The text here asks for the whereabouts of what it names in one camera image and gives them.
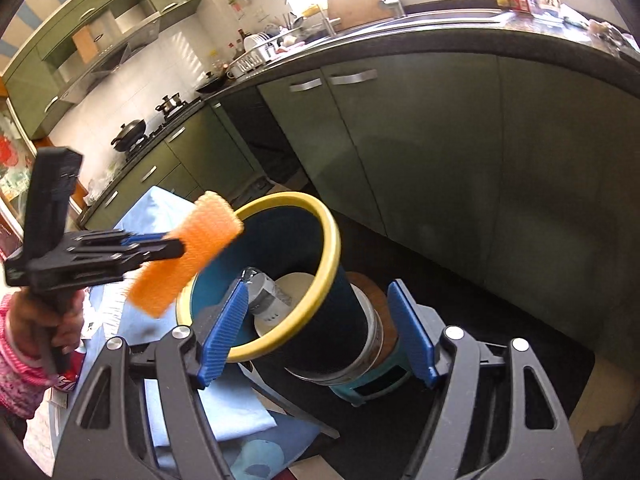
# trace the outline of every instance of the dish rack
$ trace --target dish rack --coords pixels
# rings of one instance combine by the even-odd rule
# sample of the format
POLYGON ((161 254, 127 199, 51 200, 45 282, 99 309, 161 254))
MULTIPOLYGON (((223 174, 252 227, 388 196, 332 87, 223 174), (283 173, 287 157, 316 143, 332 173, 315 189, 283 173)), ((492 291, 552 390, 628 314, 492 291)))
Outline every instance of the dish rack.
MULTIPOLYGON (((251 70, 258 68, 261 65, 264 65, 267 61, 274 59, 276 55, 271 55, 269 53, 269 46, 273 43, 276 43, 280 38, 284 38, 284 36, 288 36, 289 34, 293 34, 298 30, 302 30, 302 27, 294 28, 293 30, 288 30, 287 32, 283 32, 274 36, 273 38, 269 38, 263 43, 257 44, 253 48, 247 50, 242 56, 233 60, 228 69, 226 70, 226 75, 230 78, 238 78, 251 70), (232 69, 236 68, 238 73, 235 73, 232 69)), ((278 47, 277 43, 274 45, 274 50, 278 47)))

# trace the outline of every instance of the metal can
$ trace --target metal can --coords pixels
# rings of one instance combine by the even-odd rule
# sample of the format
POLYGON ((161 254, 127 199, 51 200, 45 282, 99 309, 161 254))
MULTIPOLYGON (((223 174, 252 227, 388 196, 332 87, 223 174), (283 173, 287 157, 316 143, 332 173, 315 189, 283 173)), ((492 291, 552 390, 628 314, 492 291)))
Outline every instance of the metal can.
POLYGON ((60 392, 72 392, 78 384, 78 377, 82 371, 82 363, 84 363, 84 356, 86 355, 86 346, 84 342, 80 340, 80 345, 69 355, 70 366, 69 370, 58 376, 58 380, 53 385, 55 389, 60 392))

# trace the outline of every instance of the cabinet handle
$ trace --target cabinet handle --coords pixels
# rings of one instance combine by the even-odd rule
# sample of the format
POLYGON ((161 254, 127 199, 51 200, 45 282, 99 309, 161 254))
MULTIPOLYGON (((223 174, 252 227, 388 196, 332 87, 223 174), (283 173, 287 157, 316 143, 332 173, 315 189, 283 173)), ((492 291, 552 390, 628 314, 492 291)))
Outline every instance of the cabinet handle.
POLYGON ((351 75, 338 75, 329 78, 329 82, 332 85, 352 85, 354 83, 362 83, 363 81, 369 81, 370 79, 377 79, 378 71, 374 68, 372 70, 365 70, 357 74, 351 75))
POLYGON ((81 22, 82 20, 85 19, 85 17, 87 17, 89 14, 91 14, 92 12, 94 12, 95 7, 92 7, 91 9, 87 9, 85 12, 83 12, 80 17, 78 18, 78 22, 81 22))
POLYGON ((116 191, 114 191, 114 192, 113 192, 113 194, 109 197, 109 199, 107 200, 107 202, 105 202, 105 203, 104 203, 104 206, 105 206, 105 207, 108 207, 108 206, 109 206, 109 204, 110 204, 111 202, 113 202, 113 199, 114 199, 114 198, 116 198, 116 196, 117 196, 117 195, 118 195, 118 191, 116 190, 116 191))
POLYGON ((311 90, 316 86, 322 86, 322 79, 312 79, 311 81, 307 81, 306 83, 300 83, 299 85, 291 85, 289 86, 290 92, 303 92, 305 90, 311 90))
POLYGON ((55 103, 58 100, 58 96, 56 95, 51 101, 49 101, 49 104, 47 106, 44 107, 44 114, 47 115, 49 108, 51 108, 53 106, 53 103, 55 103))
POLYGON ((178 4, 178 2, 172 2, 169 5, 167 5, 164 9, 162 9, 160 12, 165 12, 166 10, 171 9, 172 7, 175 7, 178 4))
POLYGON ((179 136, 183 131, 184 131, 184 126, 181 127, 177 132, 175 132, 171 137, 169 137, 169 140, 167 142, 171 142, 172 140, 174 140, 177 136, 179 136))
POLYGON ((157 169, 158 169, 158 167, 157 167, 157 166, 152 167, 152 168, 147 172, 147 174, 146 174, 144 177, 142 177, 142 180, 140 181, 140 184, 142 184, 146 179, 148 179, 151 175, 153 175, 153 174, 154 174, 154 171, 155 171, 155 170, 157 170, 157 169))

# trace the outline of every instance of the blue gripper pad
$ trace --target blue gripper pad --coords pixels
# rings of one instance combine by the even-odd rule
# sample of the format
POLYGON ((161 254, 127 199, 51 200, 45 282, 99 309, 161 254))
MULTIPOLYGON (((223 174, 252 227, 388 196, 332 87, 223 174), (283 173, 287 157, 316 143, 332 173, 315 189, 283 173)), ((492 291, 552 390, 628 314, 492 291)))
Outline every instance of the blue gripper pad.
POLYGON ((434 343, 415 314, 414 309, 419 305, 401 280, 389 285, 386 300, 414 375, 433 388, 439 377, 435 368, 434 343))
POLYGON ((248 308, 249 291, 243 282, 238 282, 202 345, 200 370, 197 377, 203 388, 209 386, 212 380, 220 377, 225 367, 226 357, 229 355, 231 345, 236 340, 248 308))

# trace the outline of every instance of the range hood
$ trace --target range hood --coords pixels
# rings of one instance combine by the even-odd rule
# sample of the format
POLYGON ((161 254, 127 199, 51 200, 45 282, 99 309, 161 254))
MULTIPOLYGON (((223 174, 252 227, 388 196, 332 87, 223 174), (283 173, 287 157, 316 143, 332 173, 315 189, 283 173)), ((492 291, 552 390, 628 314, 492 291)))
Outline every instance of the range hood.
POLYGON ((133 55, 158 39, 160 12, 155 12, 129 28, 122 37, 103 50, 73 76, 58 93, 58 99, 78 104, 105 77, 114 72, 133 55))

